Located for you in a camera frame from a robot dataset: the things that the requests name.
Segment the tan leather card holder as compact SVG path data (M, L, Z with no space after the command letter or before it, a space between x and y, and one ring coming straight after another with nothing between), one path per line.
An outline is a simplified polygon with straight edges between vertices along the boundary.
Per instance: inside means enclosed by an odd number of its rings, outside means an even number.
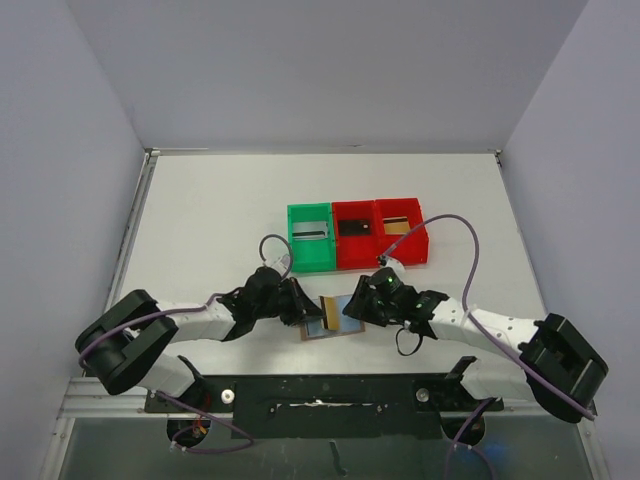
M350 300L350 295L339 295L332 296L336 298L336 301L341 310L341 326L340 330L337 332L331 332L325 330L322 325L322 318L320 320L311 321L305 325L303 325L300 330L300 337L302 341L312 341L312 340L321 340L321 339L329 339L335 338L339 336L345 335L353 335L363 333L365 331L365 324L361 320L356 320L351 317L345 316L342 313L343 308ZM314 300L314 303L321 308L320 297Z

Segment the gold card in red bin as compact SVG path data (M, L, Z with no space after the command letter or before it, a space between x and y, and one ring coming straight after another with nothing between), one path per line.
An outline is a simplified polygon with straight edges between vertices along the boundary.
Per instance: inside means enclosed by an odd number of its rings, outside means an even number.
M384 233L389 236L402 236L411 230L407 216L388 216L382 218Z

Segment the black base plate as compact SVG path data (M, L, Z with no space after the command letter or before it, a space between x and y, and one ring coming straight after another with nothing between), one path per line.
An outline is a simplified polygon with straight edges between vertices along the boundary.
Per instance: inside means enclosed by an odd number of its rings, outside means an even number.
M207 375L204 406L256 439L439 439L479 404L458 374Z

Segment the green plastic bin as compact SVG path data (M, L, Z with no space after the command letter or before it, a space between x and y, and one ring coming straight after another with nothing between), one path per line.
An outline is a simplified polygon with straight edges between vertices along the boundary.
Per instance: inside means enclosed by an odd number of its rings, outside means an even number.
M295 273L330 272L337 269L336 239L333 211L330 203L291 204L287 206L288 240L293 250ZM326 221L328 237L324 240L296 241L292 238L292 223Z

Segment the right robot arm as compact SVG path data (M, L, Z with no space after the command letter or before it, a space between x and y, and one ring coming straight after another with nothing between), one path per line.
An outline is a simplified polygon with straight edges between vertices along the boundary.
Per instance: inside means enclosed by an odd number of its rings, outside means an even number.
M421 339L454 341L500 355L512 366L473 362L445 384L459 409L487 398L535 401L568 423L595 417L593 400L609 367L567 318L505 316L470 307L445 293L417 291L390 267L360 277L346 316L386 327L400 324Z

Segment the gold card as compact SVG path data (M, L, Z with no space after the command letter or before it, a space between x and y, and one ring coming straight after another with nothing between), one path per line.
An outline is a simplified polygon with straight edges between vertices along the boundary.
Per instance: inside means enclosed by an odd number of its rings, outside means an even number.
M335 297L320 296L323 311L322 325L325 330L337 332L341 326L341 310Z
M411 230L407 216L388 216L382 218L384 233L389 236L402 236Z

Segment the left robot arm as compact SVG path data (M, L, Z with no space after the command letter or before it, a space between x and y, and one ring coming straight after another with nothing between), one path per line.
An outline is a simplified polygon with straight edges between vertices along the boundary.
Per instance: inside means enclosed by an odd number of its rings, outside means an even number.
M203 304L162 307L146 290L134 290L87 327L75 348L80 365L110 395L140 386L190 411L205 396L204 377L186 357L166 354L166 347L234 341L250 333L257 321L270 318L298 326L322 319L323 311L296 279L262 266L243 286L214 294Z

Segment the aluminium left rail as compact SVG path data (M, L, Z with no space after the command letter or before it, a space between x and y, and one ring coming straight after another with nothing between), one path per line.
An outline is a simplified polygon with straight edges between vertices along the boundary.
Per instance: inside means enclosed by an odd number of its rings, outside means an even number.
M119 299L124 278L128 270L129 260L134 248L137 231L142 218L146 199L151 187L157 161L161 152L156 149L147 149L140 175L136 184L131 209L127 218L124 234L120 243L111 284L105 300L103 312L109 310Z

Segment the aluminium rail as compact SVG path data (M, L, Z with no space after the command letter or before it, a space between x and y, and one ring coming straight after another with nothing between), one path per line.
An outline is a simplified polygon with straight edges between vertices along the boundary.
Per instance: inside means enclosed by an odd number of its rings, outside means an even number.
M471 370L453 373L205 375L183 394L164 387L135 385L112 395L96 377L70 380L61 418L123 418L141 414L173 418L197 413L230 416L263 406L374 406L398 403L413 412L470 412L489 400L491 410L532 405L568 423L593 420L590 390L563 392L547 381L511 372Z
M157 161L161 152L156 149L147 149L140 175L136 184L131 209L127 218L124 234L120 243L111 284L105 300L103 312L109 310L119 299L124 278L128 270L129 260L134 248L137 231L142 218L146 199L151 187Z

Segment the black card in red bin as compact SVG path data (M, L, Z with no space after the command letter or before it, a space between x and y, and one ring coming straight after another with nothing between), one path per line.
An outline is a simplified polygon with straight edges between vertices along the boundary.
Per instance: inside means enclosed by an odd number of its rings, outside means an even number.
M371 225L367 219L340 219L338 234L341 237L368 236L371 234Z

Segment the silver card in green bin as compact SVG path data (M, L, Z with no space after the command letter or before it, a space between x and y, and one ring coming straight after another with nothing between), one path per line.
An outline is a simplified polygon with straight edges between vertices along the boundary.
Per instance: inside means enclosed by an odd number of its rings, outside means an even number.
M292 223L292 238L296 241L324 240L328 237L326 221L301 221Z

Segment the red double plastic bin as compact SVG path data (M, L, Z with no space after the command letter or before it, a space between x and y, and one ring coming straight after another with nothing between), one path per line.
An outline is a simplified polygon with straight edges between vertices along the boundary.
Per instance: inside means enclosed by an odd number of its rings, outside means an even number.
M373 268L378 258L387 252L394 242L403 236L384 233L383 217L407 216L411 229L423 220L421 205L416 198L382 198L374 200L343 201L332 204L336 239L337 268L357 270ZM340 219L367 219L371 225L368 236L341 237L338 234Z

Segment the aluminium front rail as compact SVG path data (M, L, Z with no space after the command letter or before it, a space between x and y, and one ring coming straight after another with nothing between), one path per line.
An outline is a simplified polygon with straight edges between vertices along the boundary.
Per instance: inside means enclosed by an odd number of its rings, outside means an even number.
M205 375L183 394L164 387L135 385L112 395L96 377L70 380L61 418L123 418L141 414L173 418L197 413L230 416L263 406L374 406L398 403L413 412L470 412L489 400L491 410L532 405L568 423L593 420L590 390L563 392L547 381L511 372L471 370L453 373Z

